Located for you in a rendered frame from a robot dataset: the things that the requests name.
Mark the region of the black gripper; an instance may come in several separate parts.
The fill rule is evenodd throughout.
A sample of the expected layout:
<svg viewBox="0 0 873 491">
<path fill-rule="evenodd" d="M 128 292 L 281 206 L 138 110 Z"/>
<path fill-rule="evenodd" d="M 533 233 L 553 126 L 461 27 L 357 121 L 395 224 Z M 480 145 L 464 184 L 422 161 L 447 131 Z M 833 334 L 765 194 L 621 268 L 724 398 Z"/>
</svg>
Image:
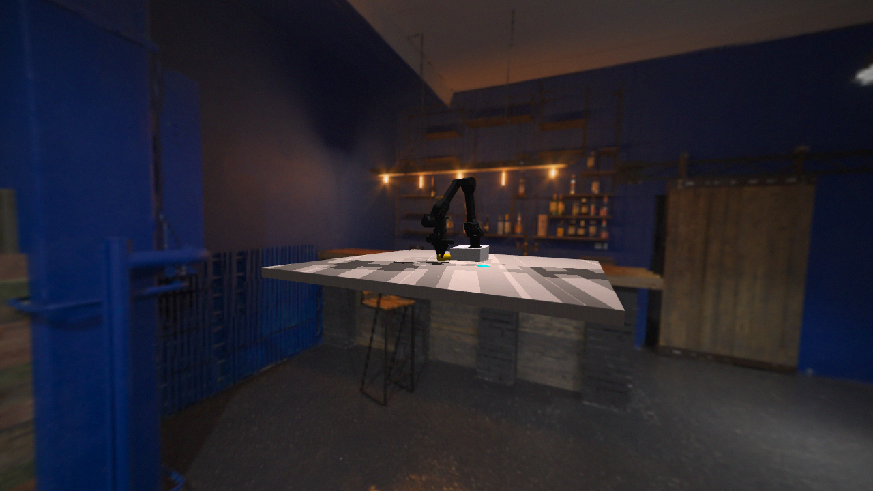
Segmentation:
<svg viewBox="0 0 873 491">
<path fill-rule="evenodd" d="M 445 255 L 446 249 L 448 249 L 448 246 L 452 245 L 454 243 L 454 239 L 448 239 L 448 237 L 445 237 L 446 232 L 448 232 L 448 230 L 446 230 L 446 228 L 434 228 L 433 229 L 433 232 L 437 233 L 437 231 L 439 231 L 440 241 L 437 239 L 434 241 L 431 241 L 432 242 L 431 245 L 434 246 L 434 249 L 436 250 L 436 255 L 440 254 L 441 258 L 443 258 L 443 256 Z"/>
</svg>

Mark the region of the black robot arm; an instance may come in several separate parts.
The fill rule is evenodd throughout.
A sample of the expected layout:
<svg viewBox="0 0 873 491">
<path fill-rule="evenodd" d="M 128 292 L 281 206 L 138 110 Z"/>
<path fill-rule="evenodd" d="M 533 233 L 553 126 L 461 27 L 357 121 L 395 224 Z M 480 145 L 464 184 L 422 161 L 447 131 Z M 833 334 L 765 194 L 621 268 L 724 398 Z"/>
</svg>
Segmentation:
<svg viewBox="0 0 873 491">
<path fill-rule="evenodd" d="M 448 213 L 450 200 L 454 198 L 454 195 L 460 186 L 465 195 L 465 202 L 467 202 L 467 223 L 464 223 L 464 230 L 467 233 L 467 237 L 470 237 L 470 248 L 482 248 L 482 246 L 480 246 L 480 237 L 483 237 L 484 233 L 480 229 L 478 221 L 476 220 L 474 202 L 476 179 L 474 179 L 474 177 L 453 180 L 445 195 L 434 204 L 430 214 L 424 214 L 421 224 L 423 224 L 424 228 L 445 228 L 446 220 L 449 219 L 446 213 Z M 440 241 L 439 231 L 437 231 L 437 233 L 426 235 L 425 237 L 427 242 L 436 239 Z"/>
</svg>

